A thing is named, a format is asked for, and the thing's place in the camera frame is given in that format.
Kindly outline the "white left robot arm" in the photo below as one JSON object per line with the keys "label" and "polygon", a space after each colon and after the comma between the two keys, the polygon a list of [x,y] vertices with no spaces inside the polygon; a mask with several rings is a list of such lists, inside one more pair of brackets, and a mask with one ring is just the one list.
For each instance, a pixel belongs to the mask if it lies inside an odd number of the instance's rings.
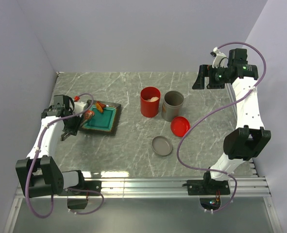
{"label": "white left robot arm", "polygon": [[57,143],[76,135],[83,121],[87,103],[66,95],[56,95],[53,104],[41,113],[41,128],[31,151],[16,163],[16,173],[28,197],[57,195],[63,192],[65,175],[53,159]]}

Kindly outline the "steel serving tongs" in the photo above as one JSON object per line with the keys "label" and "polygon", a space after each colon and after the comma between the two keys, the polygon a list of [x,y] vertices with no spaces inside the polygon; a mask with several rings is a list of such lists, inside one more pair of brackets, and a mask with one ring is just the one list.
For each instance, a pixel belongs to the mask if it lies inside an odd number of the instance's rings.
{"label": "steel serving tongs", "polygon": [[84,120],[84,114],[82,114],[82,121],[81,121],[81,123],[80,123],[79,130],[80,130],[85,124],[87,124],[89,121]]}

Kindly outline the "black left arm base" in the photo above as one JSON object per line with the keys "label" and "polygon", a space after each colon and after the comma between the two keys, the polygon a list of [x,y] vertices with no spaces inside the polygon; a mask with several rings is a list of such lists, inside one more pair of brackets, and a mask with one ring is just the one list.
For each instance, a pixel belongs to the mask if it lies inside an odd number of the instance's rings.
{"label": "black left arm base", "polygon": [[85,181],[83,186],[67,188],[58,197],[67,198],[67,207],[71,212],[82,213],[87,211],[88,204],[92,203],[92,198],[100,198],[100,206],[104,203],[101,193],[102,182],[99,180]]}

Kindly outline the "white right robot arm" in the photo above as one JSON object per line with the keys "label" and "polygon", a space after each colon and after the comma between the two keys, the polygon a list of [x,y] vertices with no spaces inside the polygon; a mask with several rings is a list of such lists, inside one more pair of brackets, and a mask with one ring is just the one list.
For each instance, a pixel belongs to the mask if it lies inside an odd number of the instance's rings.
{"label": "white right robot arm", "polygon": [[224,89],[232,85],[236,99],[236,128],[223,142],[223,154],[211,166],[210,177],[202,182],[205,193],[213,194],[219,182],[228,179],[228,174],[252,158],[257,157],[271,138],[262,122],[257,86],[258,69],[247,61],[246,49],[233,49],[225,55],[218,48],[212,51],[211,65],[201,65],[193,89]]}

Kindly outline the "red sausage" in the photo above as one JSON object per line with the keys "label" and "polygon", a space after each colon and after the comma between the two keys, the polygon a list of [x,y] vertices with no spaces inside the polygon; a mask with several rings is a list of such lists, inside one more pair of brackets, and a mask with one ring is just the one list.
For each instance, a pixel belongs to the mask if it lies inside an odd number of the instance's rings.
{"label": "red sausage", "polygon": [[88,110],[84,113],[84,120],[91,120],[93,116],[95,115],[94,111]]}

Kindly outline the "orange fried food pieces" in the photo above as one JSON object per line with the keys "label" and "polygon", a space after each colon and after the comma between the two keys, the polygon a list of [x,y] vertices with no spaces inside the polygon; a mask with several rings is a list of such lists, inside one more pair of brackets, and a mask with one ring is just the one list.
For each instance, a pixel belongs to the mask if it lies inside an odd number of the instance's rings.
{"label": "orange fried food pieces", "polygon": [[104,109],[106,108],[106,105],[97,101],[96,104],[96,109],[100,112],[100,113],[103,113],[104,112]]}

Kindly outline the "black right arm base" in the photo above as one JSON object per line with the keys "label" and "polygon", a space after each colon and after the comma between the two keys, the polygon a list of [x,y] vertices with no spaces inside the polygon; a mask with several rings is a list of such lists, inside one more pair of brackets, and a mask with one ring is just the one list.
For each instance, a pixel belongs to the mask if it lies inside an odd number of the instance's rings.
{"label": "black right arm base", "polygon": [[189,196],[200,196],[200,204],[204,210],[216,211],[221,207],[221,195],[230,195],[228,181],[187,180],[186,187]]}

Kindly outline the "steamed bun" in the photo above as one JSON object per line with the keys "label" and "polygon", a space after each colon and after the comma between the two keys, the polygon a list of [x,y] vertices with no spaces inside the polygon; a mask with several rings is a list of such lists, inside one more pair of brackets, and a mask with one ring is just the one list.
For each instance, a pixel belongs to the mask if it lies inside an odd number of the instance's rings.
{"label": "steamed bun", "polygon": [[155,102],[155,101],[158,101],[159,100],[159,97],[152,97],[151,99],[147,99],[146,101],[147,102]]}

